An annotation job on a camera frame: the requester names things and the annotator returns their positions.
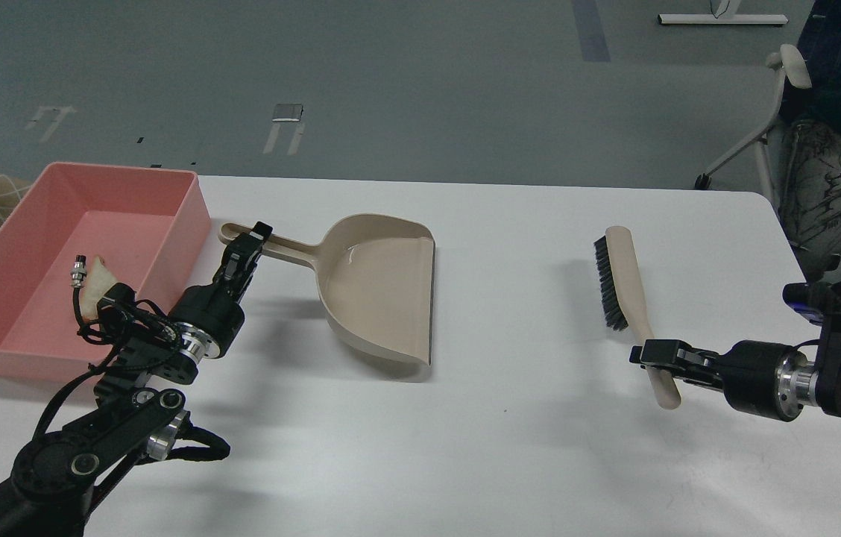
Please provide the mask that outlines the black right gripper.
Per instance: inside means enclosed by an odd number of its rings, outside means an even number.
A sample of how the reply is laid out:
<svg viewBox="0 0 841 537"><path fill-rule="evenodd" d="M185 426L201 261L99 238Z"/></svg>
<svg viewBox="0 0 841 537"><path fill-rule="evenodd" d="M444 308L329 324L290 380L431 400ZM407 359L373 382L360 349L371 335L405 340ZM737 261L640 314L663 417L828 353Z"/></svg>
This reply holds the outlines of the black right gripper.
<svg viewBox="0 0 841 537"><path fill-rule="evenodd" d="M678 339L647 339L632 347L629 363L671 371L676 380L722 393L740 412L783 422L801 412L788 378L798 367L798 351L788 345L745 340L720 356Z"/></svg>

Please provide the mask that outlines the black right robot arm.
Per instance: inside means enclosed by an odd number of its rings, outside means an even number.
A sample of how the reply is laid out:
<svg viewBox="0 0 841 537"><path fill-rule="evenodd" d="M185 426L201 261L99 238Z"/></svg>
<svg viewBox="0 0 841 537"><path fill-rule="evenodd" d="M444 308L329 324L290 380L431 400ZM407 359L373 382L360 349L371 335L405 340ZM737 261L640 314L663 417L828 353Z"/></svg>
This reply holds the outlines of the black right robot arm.
<svg viewBox="0 0 841 537"><path fill-rule="evenodd" d="M841 282L788 284L783 302L820 329L802 346L743 340L726 353L677 339L648 339L631 350L631 363L673 380L720 393L734 410L776 421L799 417L806 406L841 418Z"/></svg>

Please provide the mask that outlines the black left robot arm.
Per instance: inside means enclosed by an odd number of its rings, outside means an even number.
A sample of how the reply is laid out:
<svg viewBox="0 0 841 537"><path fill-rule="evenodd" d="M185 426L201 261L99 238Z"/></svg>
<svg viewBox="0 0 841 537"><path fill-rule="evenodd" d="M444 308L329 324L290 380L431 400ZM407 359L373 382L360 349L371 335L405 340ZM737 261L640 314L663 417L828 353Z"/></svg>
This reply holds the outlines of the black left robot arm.
<svg viewBox="0 0 841 537"><path fill-rule="evenodd" d="M171 312L137 299L79 255L72 305L80 337L110 353L67 383L0 483L0 536L82 536L91 513L139 465L221 461L229 443L191 422L180 386L222 357L244 324L240 306L273 228L241 228L212 282Z"/></svg>

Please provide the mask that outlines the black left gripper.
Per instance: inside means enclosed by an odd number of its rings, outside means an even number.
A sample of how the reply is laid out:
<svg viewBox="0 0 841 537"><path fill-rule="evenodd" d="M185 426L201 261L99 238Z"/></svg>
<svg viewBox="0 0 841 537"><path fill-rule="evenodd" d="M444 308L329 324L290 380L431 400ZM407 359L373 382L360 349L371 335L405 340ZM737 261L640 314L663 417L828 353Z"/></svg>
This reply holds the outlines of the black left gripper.
<svg viewBox="0 0 841 537"><path fill-rule="evenodd" d="M257 222L237 231L223 252L213 283L190 286L169 310L169 320L182 333L182 354L193 360L225 356L245 322L240 302L273 228Z"/></svg>

